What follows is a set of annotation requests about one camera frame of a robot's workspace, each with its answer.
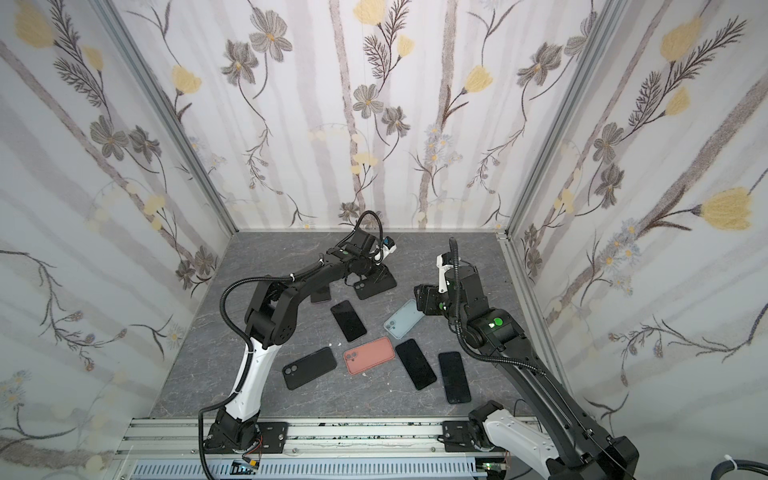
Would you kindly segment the blue-edged black phone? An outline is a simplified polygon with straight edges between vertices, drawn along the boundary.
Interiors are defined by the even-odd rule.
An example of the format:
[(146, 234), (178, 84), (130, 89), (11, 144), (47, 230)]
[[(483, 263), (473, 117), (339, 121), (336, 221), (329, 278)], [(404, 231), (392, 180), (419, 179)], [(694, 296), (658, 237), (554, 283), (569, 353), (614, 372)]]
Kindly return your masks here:
[(395, 347), (395, 352), (417, 391), (421, 391), (437, 381), (433, 368), (414, 339), (408, 339), (398, 344)]

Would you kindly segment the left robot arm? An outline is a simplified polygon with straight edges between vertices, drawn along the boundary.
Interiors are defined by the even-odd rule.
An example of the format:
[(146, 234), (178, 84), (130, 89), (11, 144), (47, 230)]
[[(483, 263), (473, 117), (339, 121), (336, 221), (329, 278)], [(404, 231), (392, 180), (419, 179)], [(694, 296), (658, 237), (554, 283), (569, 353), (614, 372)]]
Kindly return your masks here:
[[(282, 345), (295, 334), (299, 307), (311, 294), (353, 274), (360, 300), (397, 285), (384, 259), (396, 250), (395, 240), (357, 227), (319, 256), (310, 266), (284, 276), (257, 276), (229, 285), (219, 300), (224, 323), (245, 342), (243, 358), (231, 393), (198, 413), (199, 453), (244, 453), (262, 439), (258, 426), (263, 391)], [(226, 311), (229, 295), (238, 287), (256, 285), (246, 309), (243, 328)]]

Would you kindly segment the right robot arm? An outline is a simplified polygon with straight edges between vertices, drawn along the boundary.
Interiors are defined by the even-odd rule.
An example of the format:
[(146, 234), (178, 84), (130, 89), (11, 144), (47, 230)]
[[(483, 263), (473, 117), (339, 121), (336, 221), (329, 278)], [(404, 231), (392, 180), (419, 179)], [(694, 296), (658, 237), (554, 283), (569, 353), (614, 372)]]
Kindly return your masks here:
[(469, 415), (476, 449), (503, 449), (545, 479), (634, 478), (635, 445), (609, 433), (578, 404), (512, 315), (489, 305), (475, 268), (449, 269), (439, 284), (415, 286), (414, 297), (419, 311), (448, 320), (469, 357), (500, 369), (539, 422), (523, 424), (489, 401)]

